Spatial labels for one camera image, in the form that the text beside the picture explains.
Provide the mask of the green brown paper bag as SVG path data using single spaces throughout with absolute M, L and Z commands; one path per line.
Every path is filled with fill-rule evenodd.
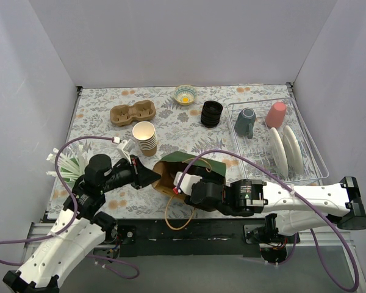
M 160 179 L 152 183 L 152 187 L 162 195 L 169 197 L 164 209 L 164 220 L 167 227 L 173 231 L 186 228 L 197 210 L 201 209 L 198 204 L 194 204 L 188 220 L 182 226 L 175 227 L 168 219 L 169 207 L 173 200 L 188 205 L 194 184 L 201 180 L 215 183 L 226 181 L 227 167 L 224 162 L 203 157 L 195 160 L 195 157 L 192 154 L 175 151 L 162 157 L 153 167 L 153 171 L 160 175 Z

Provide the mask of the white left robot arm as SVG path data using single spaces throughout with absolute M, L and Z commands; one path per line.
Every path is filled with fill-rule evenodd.
M 66 200 L 48 239 L 19 269 L 8 271 L 3 282 L 12 292 L 58 292 L 71 271 L 97 245 L 117 239 L 116 219 L 100 211 L 105 194 L 127 184 L 141 189 L 160 178 L 137 156 L 112 164 L 108 155 L 94 155 L 73 186 L 75 198 Z

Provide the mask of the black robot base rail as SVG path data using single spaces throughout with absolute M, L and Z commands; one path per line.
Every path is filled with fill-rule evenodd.
M 260 242 L 255 231 L 264 219 L 194 219 L 182 230 L 167 227 L 162 219 L 120 219 L 112 236 L 94 249 L 96 255 L 110 259 L 137 256 L 238 255 L 260 258 L 266 248 L 281 258 L 288 244 L 298 236 L 276 236 Z

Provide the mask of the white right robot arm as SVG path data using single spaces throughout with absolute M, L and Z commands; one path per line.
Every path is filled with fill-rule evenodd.
M 175 190 L 185 195 L 186 204 L 204 211 L 233 217 L 264 213 L 264 226 L 252 232 L 261 243 L 275 243 L 328 223 L 341 230 L 366 230 L 366 213 L 355 177 L 346 176 L 327 186 L 283 188 L 258 179 L 241 179 L 227 186 L 185 175 Z

